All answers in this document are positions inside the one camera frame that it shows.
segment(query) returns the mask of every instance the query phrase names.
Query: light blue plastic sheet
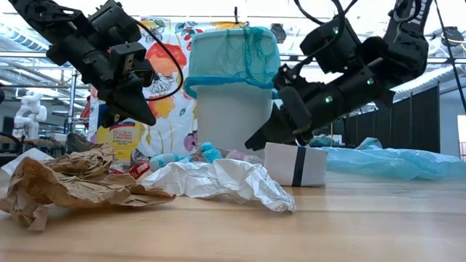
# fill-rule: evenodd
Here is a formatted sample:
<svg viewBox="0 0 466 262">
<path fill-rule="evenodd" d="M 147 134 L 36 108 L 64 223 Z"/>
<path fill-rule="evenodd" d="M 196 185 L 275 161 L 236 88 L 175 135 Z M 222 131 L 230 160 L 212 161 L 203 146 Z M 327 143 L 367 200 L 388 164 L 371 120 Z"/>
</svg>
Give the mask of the light blue plastic sheet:
<svg viewBox="0 0 466 262">
<path fill-rule="evenodd" d="M 184 89 L 196 98 L 196 85 L 219 86 L 245 82 L 273 89 L 272 79 L 280 67 L 274 34 L 267 28 L 241 28 L 199 33 L 189 55 L 189 77 Z"/>
<path fill-rule="evenodd" d="M 466 178 L 466 162 L 455 156 L 411 149 L 382 149 L 366 138 L 356 149 L 322 148 L 328 152 L 327 170 L 403 180 Z"/>
</svg>

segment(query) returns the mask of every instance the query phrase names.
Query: cardboard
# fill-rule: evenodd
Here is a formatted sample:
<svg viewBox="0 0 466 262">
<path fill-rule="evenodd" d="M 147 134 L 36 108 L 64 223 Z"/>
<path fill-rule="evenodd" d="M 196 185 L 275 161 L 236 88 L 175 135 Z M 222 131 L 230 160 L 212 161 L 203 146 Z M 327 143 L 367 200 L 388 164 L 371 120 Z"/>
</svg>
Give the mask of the cardboard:
<svg viewBox="0 0 466 262">
<path fill-rule="evenodd" d="M 47 206 L 142 207 L 171 202 L 175 196 L 137 184 L 130 174 L 109 175 L 115 153 L 108 145 L 40 162 L 25 157 L 14 171 L 0 210 L 29 230 L 43 231 Z"/>
<path fill-rule="evenodd" d="M 328 152 L 267 143 L 264 167 L 281 186 L 324 186 Z"/>
</svg>

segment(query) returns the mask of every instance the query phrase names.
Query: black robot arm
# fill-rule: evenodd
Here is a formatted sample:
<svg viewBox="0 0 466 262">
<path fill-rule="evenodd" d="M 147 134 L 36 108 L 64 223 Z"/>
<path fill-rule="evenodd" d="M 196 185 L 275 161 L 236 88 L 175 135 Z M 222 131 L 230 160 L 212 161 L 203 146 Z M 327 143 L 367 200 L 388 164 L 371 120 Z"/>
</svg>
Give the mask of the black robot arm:
<svg viewBox="0 0 466 262">
<path fill-rule="evenodd" d="M 89 17 L 51 0 L 9 0 L 18 14 L 51 46 L 47 57 L 58 64 L 69 62 L 85 84 L 98 90 L 109 108 L 103 126 L 127 117 L 154 125 L 156 120 L 142 88 L 155 76 L 146 49 L 138 43 L 137 23 L 120 3 L 107 1 Z"/>
<path fill-rule="evenodd" d="M 338 0 L 332 1 L 338 9 Z M 274 104 L 269 120 L 245 143 L 246 148 L 259 150 L 266 142 L 295 140 L 304 145 L 313 138 L 313 130 L 371 101 L 391 106 L 395 93 L 390 89 L 426 69 L 429 45 L 424 26 L 431 3 L 397 1 L 384 38 L 370 37 L 361 43 L 341 13 L 309 33 L 300 45 L 308 58 L 294 68 L 281 66 L 274 78 L 283 105 Z M 307 82 L 299 73 L 312 59 L 324 73 L 343 75 L 327 84 Z"/>
</svg>

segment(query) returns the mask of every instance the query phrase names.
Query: white container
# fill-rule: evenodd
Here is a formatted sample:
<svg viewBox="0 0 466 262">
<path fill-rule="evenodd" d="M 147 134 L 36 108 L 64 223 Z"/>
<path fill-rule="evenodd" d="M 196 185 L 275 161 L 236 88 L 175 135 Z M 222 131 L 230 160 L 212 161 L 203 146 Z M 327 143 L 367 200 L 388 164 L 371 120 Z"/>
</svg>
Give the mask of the white container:
<svg viewBox="0 0 466 262">
<path fill-rule="evenodd" d="M 217 148 L 264 158 L 264 150 L 248 150 L 245 142 L 269 119 L 271 90 L 245 82 L 198 85 L 193 90 L 197 91 L 199 143 L 212 142 Z"/>
<path fill-rule="evenodd" d="M 324 186 L 327 156 L 320 149 L 267 143 L 264 167 L 281 186 Z"/>
</svg>

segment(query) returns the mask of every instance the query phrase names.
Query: teal mesh bag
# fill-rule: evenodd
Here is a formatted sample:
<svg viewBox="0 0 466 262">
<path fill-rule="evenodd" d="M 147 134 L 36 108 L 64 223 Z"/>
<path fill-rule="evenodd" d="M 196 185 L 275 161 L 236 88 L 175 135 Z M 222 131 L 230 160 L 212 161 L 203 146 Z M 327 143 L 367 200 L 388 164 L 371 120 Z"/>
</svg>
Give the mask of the teal mesh bag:
<svg viewBox="0 0 466 262">
<path fill-rule="evenodd" d="M 189 76 L 184 89 L 193 98 L 197 97 L 197 85 L 246 82 L 262 89 L 273 89 L 272 79 L 279 67 L 277 41 L 267 28 L 200 33 L 192 40 Z"/>
</svg>

